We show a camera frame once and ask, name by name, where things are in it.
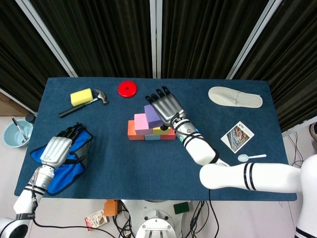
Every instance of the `blue pouch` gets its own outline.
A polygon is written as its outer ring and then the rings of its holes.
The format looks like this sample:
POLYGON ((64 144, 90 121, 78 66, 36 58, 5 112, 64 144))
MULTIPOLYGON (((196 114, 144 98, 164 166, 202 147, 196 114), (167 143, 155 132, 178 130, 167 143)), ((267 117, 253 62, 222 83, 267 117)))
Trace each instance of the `blue pouch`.
MULTIPOLYGON (((87 153, 93 138, 94 136, 86 130, 78 135, 70 147, 64 164, 54 170, 55 176, 48 187, 48 195, 54 196, 59 194, 85 171, 87 153)), ((36 162, 41 163, 40 157, 44 152, 45 147, 46 145, 35 149, 30 153, 36 162)))

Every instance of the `hammer head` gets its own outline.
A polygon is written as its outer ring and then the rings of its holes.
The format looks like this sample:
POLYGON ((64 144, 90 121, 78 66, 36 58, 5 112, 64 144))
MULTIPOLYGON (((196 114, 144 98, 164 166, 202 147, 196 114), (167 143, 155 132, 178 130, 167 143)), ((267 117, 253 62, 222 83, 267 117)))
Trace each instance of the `hammer head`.
POLYGON ((100 91, 100 90, 98 90, 98 89, 94 89, 94 91, 95 91, 96 93, 98 93, 97 98, 101 99, 101 100, 103 101, 103 104, 107 105, 107 104, 108 104, 108 101, 107 101, 106 95, 105 95, 102 91, 100 91))

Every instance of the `robotic arm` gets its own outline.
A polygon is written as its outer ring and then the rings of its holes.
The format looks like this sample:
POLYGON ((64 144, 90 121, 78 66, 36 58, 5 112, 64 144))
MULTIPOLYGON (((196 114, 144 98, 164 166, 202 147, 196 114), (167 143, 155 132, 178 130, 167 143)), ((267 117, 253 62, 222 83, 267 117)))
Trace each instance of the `robotic arm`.
POLYGON ((171 126, 193 160, 203 167, 201 183, 208 189, 236 187, 253 191, 302 192, 303 207, 296 238, 317 238, 317 155, 304 161, 301 169, 285 164, 246 163, 230 167, 204 140, 177 99, 165 86, 159 97, 146 100, 154 107, 165 128, 171 126))
POLYGON ((54 178, 54 170, 60 167, 66 160, 69 148, 72 144, 71 136, 59 134, 53 137, 47 144, 42 156, 42 166, 38 167, 21 195, 17 199, 13 209, 16 218, 0 219, 0 238, 25 237, 30 220, 35 218, 35 210, 41 198, 45 194, 50 182, 54 178))

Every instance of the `white slipper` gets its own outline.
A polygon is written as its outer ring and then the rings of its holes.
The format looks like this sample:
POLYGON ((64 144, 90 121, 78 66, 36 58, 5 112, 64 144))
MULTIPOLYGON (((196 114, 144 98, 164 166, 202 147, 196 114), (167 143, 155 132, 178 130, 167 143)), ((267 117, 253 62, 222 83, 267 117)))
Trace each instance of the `white slipper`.
POLYGON ((225 87, 212 87, 208 92, 208 96, 214 103, 222 106, 259 108, 263 104, 263 100, 259 95, 225 87))

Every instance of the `plastic spoon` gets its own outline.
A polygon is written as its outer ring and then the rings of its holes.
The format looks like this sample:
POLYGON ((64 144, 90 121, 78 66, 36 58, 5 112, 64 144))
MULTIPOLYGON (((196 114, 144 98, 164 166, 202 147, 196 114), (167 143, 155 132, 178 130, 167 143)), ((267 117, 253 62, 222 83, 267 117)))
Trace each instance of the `plastic spoon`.
POLYGON ((238 160, 240 162, 247 162, 249 159, 253 159, 253 158, 262 158, 262 157, 266 157, 266 154, 263 155, 254 155, 254 156, 248 156, 246 154, 242 154, 238 156, 238 160))
POLYGON ((11 117, 12 121, 14 122, 14 124, 16 125, 16 127, 19 129, 19 131, 21 132, 21 134, 23 135, 24 139, 22 140, 22 144, 28 139, 28 137, 26 137, 26 135, 24 134, 24 132, 22 131, 22 129, 20 128, 18 122, 14 119, 14 117, 11 117))

